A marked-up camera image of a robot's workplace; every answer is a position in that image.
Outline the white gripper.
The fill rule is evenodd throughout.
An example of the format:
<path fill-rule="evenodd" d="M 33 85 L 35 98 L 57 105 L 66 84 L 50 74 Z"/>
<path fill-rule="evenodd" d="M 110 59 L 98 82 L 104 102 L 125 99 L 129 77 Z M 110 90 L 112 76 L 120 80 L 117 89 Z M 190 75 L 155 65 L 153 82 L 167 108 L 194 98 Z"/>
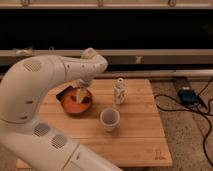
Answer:
<path fill-rule="evenodd" d="M 79 87 L 79 89 L 77 90 L 77 94 L 76 94 L 76 101 L 78 103 L 82 103 L 83 99 L 86 97 L 86 94 L 87 94 L 86 88 L 91 86 L 92 81 L 91 80 L 78 79 L 76 81 L 76 84 Z"/>

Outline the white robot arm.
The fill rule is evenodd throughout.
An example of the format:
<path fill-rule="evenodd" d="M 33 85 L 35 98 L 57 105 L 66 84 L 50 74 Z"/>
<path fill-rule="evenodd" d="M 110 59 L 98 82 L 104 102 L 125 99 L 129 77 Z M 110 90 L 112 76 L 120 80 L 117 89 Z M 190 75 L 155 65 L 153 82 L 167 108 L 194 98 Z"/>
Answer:
<path fill-rule="evenodd" d="M 0 82 L 0 144 L 38 171 L 122 171 L 37 116 L 49 90 L 87 87 L 108 62 L 92 48 L 79 58 L 40 55 L 17 62 Z"/>

